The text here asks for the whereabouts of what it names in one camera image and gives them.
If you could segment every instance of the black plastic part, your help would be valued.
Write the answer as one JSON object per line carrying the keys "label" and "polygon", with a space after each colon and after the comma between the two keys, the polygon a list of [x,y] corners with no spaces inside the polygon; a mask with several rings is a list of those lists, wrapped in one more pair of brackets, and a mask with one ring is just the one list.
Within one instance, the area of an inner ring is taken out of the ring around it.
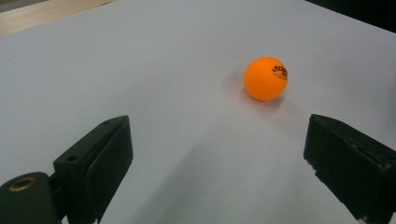
{"label": "black plastic part", "polygon": [[66,189],[70,224],[100,222],[133,159],[127,116],[107,120],[53,164]]}
{"label": "black plastic part", "polygon": [[0,188],[0,223],[58,223],[50,180],[46,174],[21,175]]}
{"label": "black plastic part", "polygon": [[312,115],[304,158],[356,219],[389,223],[396,199],[396,152],[345,123]]}
{"label": "black plastic part", "polygon": [[390,0],[306,0],[396,33],[396,7]]}
{"label": "black plastic part", "polygon": [[53,200],[56,205],[56,213],[58,218],[62,220],[66,216],[67,207],[69,205],[67,203],[65,190],[59,185],[56,174],[49,177],[49,183],[52,190]]}

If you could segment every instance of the white table surface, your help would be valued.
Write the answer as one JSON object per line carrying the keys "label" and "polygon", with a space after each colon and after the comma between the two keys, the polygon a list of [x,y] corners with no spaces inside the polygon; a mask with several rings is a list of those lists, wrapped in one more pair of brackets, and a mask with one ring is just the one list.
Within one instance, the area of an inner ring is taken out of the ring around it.
{"label": "white table surface", "polygon": [[[265,55],[290,79],[258,102],[243,73]],[[129,115],[103,223],[357,223],[303,158],[308,119],[396,149],[395,95],[396,34],[304,0],[120,0],[0,38],[0,182]]]}

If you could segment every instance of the wooden edge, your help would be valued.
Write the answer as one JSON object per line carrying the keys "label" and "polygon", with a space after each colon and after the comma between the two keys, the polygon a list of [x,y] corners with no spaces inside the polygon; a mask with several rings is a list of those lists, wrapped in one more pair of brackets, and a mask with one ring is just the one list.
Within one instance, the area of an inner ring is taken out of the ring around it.
{"label": "wooden edge", "polygon": [[0,13],[0,36],[9,35],[117,0],[49,0]]}

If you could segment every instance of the ping pong ball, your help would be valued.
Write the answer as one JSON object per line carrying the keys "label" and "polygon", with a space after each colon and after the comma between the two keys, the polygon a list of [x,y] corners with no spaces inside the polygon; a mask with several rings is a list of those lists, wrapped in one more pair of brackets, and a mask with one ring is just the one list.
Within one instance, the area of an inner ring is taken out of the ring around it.
{"label": "ping pong ball", "polygon": [[276,58],[258,58],[247,67],[244,84],[251,97],[262,101],[272,100],[286,89],[288,70]]}

